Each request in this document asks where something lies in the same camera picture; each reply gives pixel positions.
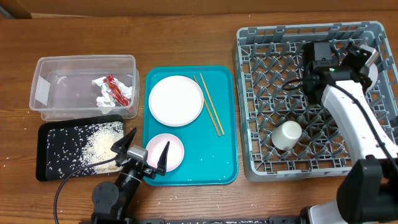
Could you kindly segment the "pink bowl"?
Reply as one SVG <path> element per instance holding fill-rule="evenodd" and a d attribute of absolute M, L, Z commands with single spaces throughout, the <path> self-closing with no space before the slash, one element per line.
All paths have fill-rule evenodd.
<path fill-rule="evenodd" d="M 170 144 L 167 152 L 166 168 L 167 172 L 170 172 L 175 170 L 184 158 L 184 146 L 178 137 L 168 133 L 158 134 L 148 142 L 146 150 L 148 151 L 147 163 L 156 168 L 160 155 L 168 142 Z"/>

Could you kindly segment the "red snack wrapper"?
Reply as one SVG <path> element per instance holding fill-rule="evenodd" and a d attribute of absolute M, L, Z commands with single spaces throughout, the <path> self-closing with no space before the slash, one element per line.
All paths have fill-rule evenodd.
<path fill-rule="evenodd" d="M 121 106 L 127 106 L 129 104 L 129 100 L 122 94 L 112 75 L 109 75 L 104 79 L 103 85 L 105 91 Z"/>

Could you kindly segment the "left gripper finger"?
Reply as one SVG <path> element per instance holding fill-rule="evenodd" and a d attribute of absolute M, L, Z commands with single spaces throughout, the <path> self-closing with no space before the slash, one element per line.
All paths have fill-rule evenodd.
<path fill-rule="evenodd" d="M 131 145 L 132 140 L 137 132 L 137 128 L 132 129 L 128 134 L 122 137 L 120 140 L 116 141 L 111 150 L 117 154 L 127 153 L 129 146 Z"/>
<path fill-rule="evenodd" d="M 167 172 L 167 153 L 169 150 L 170 142 L 167 141 L 157 163 L 156 173 L 159 175 L 165 175 Z"/>

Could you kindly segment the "wooden chopstick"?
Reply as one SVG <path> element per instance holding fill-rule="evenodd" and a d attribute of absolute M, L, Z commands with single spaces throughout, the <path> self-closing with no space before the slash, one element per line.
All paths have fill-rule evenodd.
<path fill-rule="evenodd" d="M 206 94 L 208 95 L 208 99 L 209 99 L 210 104 L 211 104 L 211 107 L 212 107 L 212 109 L 213 109 L 215 118 L 216 118 L 216 120 L 217 120 L 219 130 L 221 131 L 221 134 L 222 134 L 222 135 L 225 135 L 225 132 L 224 132 L 224 129 L 223 129 L 223 127 L 222 127 L 220 118 L 219 118 L 219 116 L 218 116 L 218 113 L 217 113 L 217 111 L 216 111 L 215 105 L 214 105 L 214 103 L 213 103 L 213 100 L 212 100 L 212 98 L 211 98 L 210 92 L 209 92 L 209 90 L 208 90 L 208 87 L 207 87 L 207 85 L 206 85 L 206 82 L 205 82 L 205 79 L 203 78 L 202 73 L 200 73 L 200 77 L 201 77 L 201 80 L 202 80 L 202 82 L 203 82 L 203 86 L 205 87 Z"/>
<path fill-rule="evenodd" d="M 193 75 L 193 78 L 194 78 L 195 82 L 199 85 L 198 80 L 197 80 L 197 78 L 196 78 L 195 75 Z M 206 98 L 204 98 L 204 104 L 205 104 L 205 106 L 206 106 L 206 109 L 207 109 L 207 111 L 208 111 L 208 114 L 210 115 L 210 119 L 211 119 L 211 121 L 212 121 L 212 123 L 213 123 L 213 126 L 215 127 L 216 133 L 217 133 L 217 135 L 220 137 L 220 136 L 221 136 L 220 131 L 219 131 L 217 125 L 216 125 L 215 119 L 214 119 L 213 114 L 212 114 L 212 112 L 211 112 L 211 110 L 210 110 L 210 107 L 208 106 L 208 103 L 207 103 Z"/>

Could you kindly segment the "white cup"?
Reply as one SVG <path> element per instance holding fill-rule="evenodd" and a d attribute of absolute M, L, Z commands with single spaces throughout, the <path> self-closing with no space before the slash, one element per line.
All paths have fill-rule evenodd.
<path fill-rule="evenodd" d="M 302 135 L 301 126 L 295 121 L 286 121 L 275 128 L 271 135 L 273 145 L 283 151 L 292 149 Z"/>

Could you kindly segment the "large white plate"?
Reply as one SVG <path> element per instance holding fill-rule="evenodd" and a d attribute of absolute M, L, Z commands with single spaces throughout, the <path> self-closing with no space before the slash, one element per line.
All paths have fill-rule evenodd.
<path fill-rule="evenodd" d="M 200 115 L 204 95 L 191 78 L 173 75 L 157 82 L 149 94 L 149 111 L 161 124 L 181 127 Z"/>

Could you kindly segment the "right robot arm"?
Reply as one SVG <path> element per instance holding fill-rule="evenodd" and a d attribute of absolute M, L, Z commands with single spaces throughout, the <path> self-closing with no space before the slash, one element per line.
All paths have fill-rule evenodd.
<path fill-rule="evenodd" d="M 340 58 L 329 41 L 304 44 L 302 88 L 310 104 L 334 119 L 353 166 L 332 202 L 305 208 L 307 223 L 384 223 L 397 219 L 397 145 L 383 130 L 365 94 L 378 79 L 379 53 L 350 42 Z"/>

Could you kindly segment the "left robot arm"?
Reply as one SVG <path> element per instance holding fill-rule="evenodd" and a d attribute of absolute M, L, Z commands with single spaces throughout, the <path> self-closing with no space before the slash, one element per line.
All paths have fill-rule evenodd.
<path fill-rule="evenodd" d="M 157 175 L 165 175 L 167 171 L 170 143 L 164 144 L 157 166 L 151 167 L 147 164 L 148 151 L 131 144 L 136 132 L 134 128 L 111 147 L 116 153 L 116 166 L 121 171 L 115 182 L 102 182 L 93 190 L 92 223 L 135 223 L 136 219 L 129 217 L 127 210 L 142 179 L 154 179 Z"/>

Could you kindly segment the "grey bowl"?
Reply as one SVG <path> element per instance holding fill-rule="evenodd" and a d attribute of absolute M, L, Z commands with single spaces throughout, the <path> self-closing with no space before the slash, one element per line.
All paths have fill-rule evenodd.
<path fill-rule="evenodd" d="M 379 72 L 375 62 L 379 57 L 379 52 L 367 45 L 360 45 L 359 48 L 363 50 L 363 55 L 366 58 L 364 66 L 361 69 L 361 73 L 370 79 L 369 82 L 363 85 L 363 91 L 364 93 L 367 93 L 375 86 L 378 79 Z"/>

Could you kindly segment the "white napkin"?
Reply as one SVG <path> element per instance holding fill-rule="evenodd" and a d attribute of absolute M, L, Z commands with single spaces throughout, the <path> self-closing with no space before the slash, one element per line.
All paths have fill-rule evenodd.
<path fill-rule="evenodd" d="M 96 85 L 101 88 L 101 96 L 96 98 L 96 104 L 98 107 L 103 107 L 102 113 L 107 114 L 110 112 L 110 108 L 115 106 L 121 106 L 116 100 L 114 100 L 104 89 L 103 81 L 106 77 L 100 77 L 91 81 L 92 85 Z M 132 87 L 127 87 L 124 83 L 120 82 L 117 78 L 114 78 L 122 94 L 129 100 L 132 99 Z"/>

